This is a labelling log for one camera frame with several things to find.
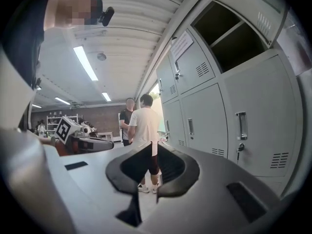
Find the smoke detector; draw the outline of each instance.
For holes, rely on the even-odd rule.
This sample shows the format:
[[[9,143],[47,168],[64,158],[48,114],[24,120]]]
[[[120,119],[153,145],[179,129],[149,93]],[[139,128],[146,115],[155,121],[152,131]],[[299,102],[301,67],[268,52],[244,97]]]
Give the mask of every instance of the smoke detector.
[[[104,60],[106,60],[106,55],[104,55],[104,53],[98,53],[98,54],[97,54],[97,58],[98,58],[100,61],[104,61]]]

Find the fluorescent light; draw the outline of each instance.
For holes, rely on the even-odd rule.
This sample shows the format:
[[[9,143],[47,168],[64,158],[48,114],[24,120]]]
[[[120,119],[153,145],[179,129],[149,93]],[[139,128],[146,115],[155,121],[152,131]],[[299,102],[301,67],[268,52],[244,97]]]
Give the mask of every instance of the fluorescent light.
[[[37,105],[35,105],[35,104],[33,104],[33,107],[38,107],[38,108],[42,108],[42,107],[40,107],[40,106],[37,106]]]
[[[60,99],[59,97],[55,97],[55,99],[57,99],[57,100],[59,100],[59,101],[65,103],[66,105],[70,105],[70,103],[68,103],[68,102],[66,102],[66,101],[64,101],[64,100],[62,100],[62,99]]]
[[[83,50],[82,46],[76,47],[74,48],[74,52],[76,53],[79,61],[81,62],[84,70],[87,72],[87,74],[89,75],[89,77],[91,78],[91,80],[98,80],[96,74],[94,73],[88,58]]]
[[[107,93],[102,93],[102,95],[104,96],[104,98],[105,98],[107,101],[112,101],[112,100],[109,98],[109,96],[108,96]]]

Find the open cabinet compartment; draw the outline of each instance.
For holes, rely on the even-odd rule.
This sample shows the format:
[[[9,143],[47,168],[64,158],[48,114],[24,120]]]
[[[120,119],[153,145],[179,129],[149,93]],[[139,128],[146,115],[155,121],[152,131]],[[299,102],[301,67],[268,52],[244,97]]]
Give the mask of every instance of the open cabinet compartment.
[[[246,23],[240,23],[211,47],[223,72],[260,55],[267,49],[257,33]]]
[[[239,22],[233,12],[212,2],[193,23],[193,28],[210,45]]]
[[[210,47],[222,73],[268,49],[247,23],[216,2],[208,5],[192,26]]]

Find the brick wall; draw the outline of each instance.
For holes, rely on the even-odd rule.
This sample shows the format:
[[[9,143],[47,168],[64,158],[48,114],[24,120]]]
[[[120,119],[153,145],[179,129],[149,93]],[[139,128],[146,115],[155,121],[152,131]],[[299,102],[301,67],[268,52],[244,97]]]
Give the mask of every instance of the brick wall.
[[[114,137],[119,136],[119,122],[118,122],[118,113],[121,110],[125,109],[126,105],[122,106],[107,106],[107,107],[95,107],[95,108],[76,108],[76,109],[67,109],[61,110],[62,115],[75,116],[83,115],[84,120],[90,122],[95,126],[98,132],[113,132]],[[60,110],[52,110],[45,112],[32,112],[31,114],[31,125],[34,128],[37,124],[37,121],[41,119],[44,120],[44,123],[47,122],[47,116],[50,112],[52,114],[56,112],[59,114]]]

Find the sneaker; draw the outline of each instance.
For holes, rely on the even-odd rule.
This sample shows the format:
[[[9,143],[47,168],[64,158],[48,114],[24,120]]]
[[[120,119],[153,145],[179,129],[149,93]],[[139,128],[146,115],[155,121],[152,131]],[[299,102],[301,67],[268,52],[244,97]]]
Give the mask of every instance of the sneaker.
[[[158,184],[156,186],[152,185],[152,191],[154,194],[157,193],[157,187],[158,187]]]
[[[141,184],[139,184],[137,188],[139,192],[144,192],[144,193],[150,192],[150,190],[148,190],[148,187],[146,187],[146,185],[142,186]]]

